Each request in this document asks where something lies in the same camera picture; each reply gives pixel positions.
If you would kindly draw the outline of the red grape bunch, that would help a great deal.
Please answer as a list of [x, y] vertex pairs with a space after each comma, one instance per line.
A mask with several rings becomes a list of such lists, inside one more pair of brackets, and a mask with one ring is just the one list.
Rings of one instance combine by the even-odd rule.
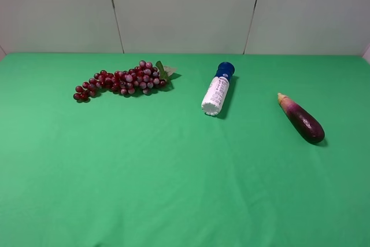
[[161, 61], [155, 64], [141, 60], [139, 64], [127, 71], [96, 72], [89, 80], [75, 87], [73, 99], [88, 102], [104, 91], [110, 91], [124, 97], [135, 94], [150, 95], [153, 90], [169, 87], [176, 68], [164, 66]]

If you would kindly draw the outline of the white bottle blue cap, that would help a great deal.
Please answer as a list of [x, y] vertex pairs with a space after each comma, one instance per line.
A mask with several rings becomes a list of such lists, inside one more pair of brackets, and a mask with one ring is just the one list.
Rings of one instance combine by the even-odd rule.
[[216, 74], [202, 100], [202, 111], [208, 116], [217, 116], [223, 107], [235, 68], [230, 62], [219, 64]]

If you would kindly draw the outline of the green tablecloth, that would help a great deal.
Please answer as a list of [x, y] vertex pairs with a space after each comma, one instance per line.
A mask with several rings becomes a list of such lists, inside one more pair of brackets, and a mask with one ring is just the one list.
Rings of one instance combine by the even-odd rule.
[[[75, 87], [145, 60], [169, 87], [88, 102]], [[219, 64], [221, 112], [202, 100]], [[282, 93], [322, 126], [307, 142]], [[7, 55], [2, 246], [368, 246], [369, 64], [355, 56]]]

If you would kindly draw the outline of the purple eggplant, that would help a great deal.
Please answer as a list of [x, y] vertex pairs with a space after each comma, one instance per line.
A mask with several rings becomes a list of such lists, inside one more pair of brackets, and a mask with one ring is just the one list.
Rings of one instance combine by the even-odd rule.
[[277, 100], [298, 133], [309, 143], [317, 144], [324, 140], [325, 132], [321, 124], [304, 108], [288, 96], [278, 93]]

